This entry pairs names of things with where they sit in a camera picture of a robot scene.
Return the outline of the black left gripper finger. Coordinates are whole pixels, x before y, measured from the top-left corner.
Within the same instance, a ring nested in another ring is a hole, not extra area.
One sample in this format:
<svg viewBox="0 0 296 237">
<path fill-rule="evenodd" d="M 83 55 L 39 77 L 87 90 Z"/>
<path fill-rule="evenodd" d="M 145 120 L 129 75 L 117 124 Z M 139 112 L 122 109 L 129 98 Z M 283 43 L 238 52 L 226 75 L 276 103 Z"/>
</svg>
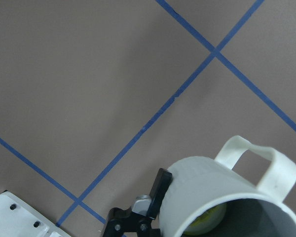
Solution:
<svg viewBox="0 0 296 237">
<path fill-rule="evenodd" d="M 156 219 L 160 212 L 162 201 L 165 194 L 172 183 L 173 175 L 164 168 L 158 170 L 157 176 L 150 191 L 151 203 L 147 211 L 147 217 Z"/>
</svg>

